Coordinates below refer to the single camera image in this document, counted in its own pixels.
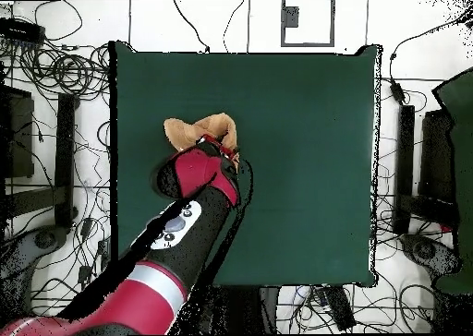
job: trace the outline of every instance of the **black cable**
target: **black cable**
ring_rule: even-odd
[[[39,25],[38,23],[38,10],[45,6],[45,5],[49,5],[49,4],[52,4],[54,2],[58,2],[58,1],[48,1],[48,2],[44,2],[38,6],[36,6],[35,10],[34,10],[34,22],[36,23],[36,25]],[[70,33],[68,33],[66,36],[62,36],[62,37],[59,37],[59,38],[56,38],[56,39],[50,39],[50,38],[46,38],[46,40],[50,41],[50,42],[57,42],[59,40],[63,40],[65,39],[66,37],[69,37],[71,35],[73,35],[74,33],[76,33],[77,31],[79,31],[81,28],[82,28],[82,17],[80,16],[80,13],[78,12],[78,10],[72,6],[68,1],[66,0],[63,0],[63,2],[67,3],[70,7],[72,7],[72,9],[76,12],[76,14],[78,15],[78,18],[79,18],[79,21],[80,21],[80,25],[73,31],[71,31]]]
[[[44,290],[44,288],[50,283],[50,282],[57,282],[57,284],[62,284],[64,286],[66,286],[67,289],[69,289],[69,291],[71,292],[74,292],[76,294],[79,294],[78,291],[74,290],[71,286],[69,286],[69,284],[67,284],[66,282],[64,282],[62,279],[59,279],[59,278],[51,278],[49,279],[43,286],[40,290],[33,290],[31,291],[32,293],[34,293],[34,295],[31,297],[31,300],[34,300],[36,299],[36,296],[39,295],[40,293],[43,293],[43,292],[51,292],[53,289],[48,289],[48,290]]]
[[[226,27],[225,27],[225,31],[224,31],[224,37],[222,38],[222,40],[224,41],[224,47],[225,47],[225,50],[226,52],[228,53],[228,48],[226,48],[226,43],[225,43],[225,35],[226,35],[226,31],[228,30],[228,27],[230,26],[230,22],[232,22],[232,18],[233,16],[235,15],[235,13],[237,12],[237,10],[239,8],[241,8],[241,6],[245,3],[246,0],[242,0],[241,3],[236,7],[236,9],[233,11],[232,15],[230,16],[230,19],[228,19],[228,22],[226,23]]]
[[[211,51],[211,48],[205,43],[203,42],[201,39],[200,39],[200,36],[199,36],[199,33],[197,32],[196,28],[194,27],[194,25],[192,25],[189,20],[186,18],[186,16],[184,16],[184,14],[182,14],[182,11],[181,9],[179,8],[179,6],[177,5],[177,2],[176,0],[173,0],[174,2],[174,6],[176,7],[177,11],[179,12],[179,14],[181,15],[182,19],[184,19],[187,24],[189,24],[189,26],[194,29],[194,31],[196,32],[196,36],[197,36],[197,39],[199,40],[200,44],[202,44],[204,47],[205,47],[205,52],[206,53],[209,53]]]
[[[399,299],[398,299],[398,302],[399,302],[399,309],[400,309],[400,312],[401,312],[401,318],[402,318],[402,320],[404,321],[404,324],[406,325],[406,327],[409,329],[409,331],[410,331],[411,333],[416,333],[416,332],[414,332],[414,330],[412,330],[412,328],[410,327],[410,325],[407,323],[407,320],[406,320],[406,312],[405,312],[404,310],[405,310],[406,308],[408,308],[409,310],[412,311],[412,309],[410,309],[406,304],[403,303],[403,295],[404,295],[404,293],[405,293],[407,290],[412,289],[412,288],[414,288],[414,287],[418,287],[418,288],[420,288],[420,289],[422,289],[422,290],[425,290],[425,291],[429,292],[435,299],[442,301],[442,299],[440,298],[440,296],[439,296],[438,294],[436,294],[435,292],[433,292],[433,290],[431,290],[429,287],[426,287],[426,286],[424,286],[424,285],[422,285],[422,284],[416,284],[416,283],[414,283],[414,284],[409,284],[408,286],[404,287],[404,288],[401,290],[401,292],[399,293]],[[431,320],[426,320],[425,318],[424,318],[424,320],[427,321],[427,322],[431,325],[431,327],[433,326],[433,322],[432,322]]]
[[[390,62],[389,62],[389,77],[390,77],[391,82],[392,82],[392,83],[395,82],[395,81],[394,81],[394,78],[393,78],[393,61],[394,61],[395,58],[397,57],[396,52],[397,52],[397,49],[398,49],[401,45],[403,45],[405,42],[409,42],[409,41],[411,41],[411,40],[414,40],[414,39],[417,39],[417,38],[419,38],[419,37],[422,37],[422,36],[424,36],[424,35],[426,35],[426,34],[433,33],[433,32],[435,32],[435,31],[437,31],[437,30],[440,30],[440,29],[442,29],[442,28],[448,27],[449,25],[453,25],[453,24],[455,24],[456,22],[460,22],[461,20],[463,20],[463,19],[465,18],[465,15],[466,15],[467,13],[469,13],[471,10],[472,10],[472,7],[469,6],[469,7],[468,7],[466,10],[464,10],[464,11],[462,12],[462,14],[460,14],[458,17],[456,17],[456,18],[454,18],[454,19],[452,19],[452,20],[450,20],[450,21],[448,21],[448,22],[445,22],[445,23],[443,23],[443,24],[441,24],[441,25],[438,25],[438,26],[436,26],[435,28],[432,28],[432,29],[430,29],[430,30],[426,30],[426,31],[424,31],[424,32],[422,32],[422,33],[420,33],[420,34],[418,34],[417,36],[409,37],[409,38],[407,38],[407,39],[401,41],[399,44],[397,44],[396,47],[394,48],[394,52],[391,54]]]

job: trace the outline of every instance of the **power adapter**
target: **power adapter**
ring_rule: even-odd
[[[80,266],[79,268],[79,277],[78,277],[78,283],[82,285],[82,290],[85,285],[85,283],[90,283],[91,282],[91,276],[92,276],[92,268],[89,266]]]
[[[80,235],[82,236],[82,243],[87,240],[89,234],[91,234],[91,228],[93,224],[92,218],[86,218],[84,223],[82,224],[82,228],[80,229]]]
[[[391,93],[393,94],[394,99],[399,103],[403,104],[406,100],[406,96],[404,95],[403,89],[401,85],[399,85],[396,81],[391,81]]]

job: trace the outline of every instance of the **plush toy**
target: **plush toy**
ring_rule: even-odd
[[[164,132],[178,151],[194,146],[204,134],[217,138],[224,147],[236,152],[233,162],[238,170],[237,126],[227,114],[212,114],[192,125],[179,119],[166,119]]]

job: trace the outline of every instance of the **metal frame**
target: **metal frame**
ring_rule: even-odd
[[[394,234],[408,234],[411,214],[450,227],[458,225],[458,207],[435,198],[412,196],[414,124],[413,105],[403,105],[398,115],[392,226]]]
[[[73,206],[74,132],[79,99],[72,94],[59,94],[58,99],[55,187],[6,195],[6,202],[9,205],[9,218],[54,206],[55,225],[70,229],[76,216]]]
[[[331,0],[332,16],[330,20],[330,42],[285,42],[287,28],[287,6],[285,0],[281,2],[281,46],[282,47],[334,47],[335,46],[335,0]]]

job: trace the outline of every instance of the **green panel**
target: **green panel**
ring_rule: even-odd
[[[120,251],[168,204],[149,185],[174,152],[164,119],[226,112],[254,195],[216,283],[372,283],[377,47],[359,56],[116,50]],[[249,175],[239,179],[245,197]]]
[[[448,294],[473,293],[473,72],[441,85],[437,94],[454,119],[450,136],[454,146],[455,193],[460,225],[457,242],[463,268],[436,282]]]

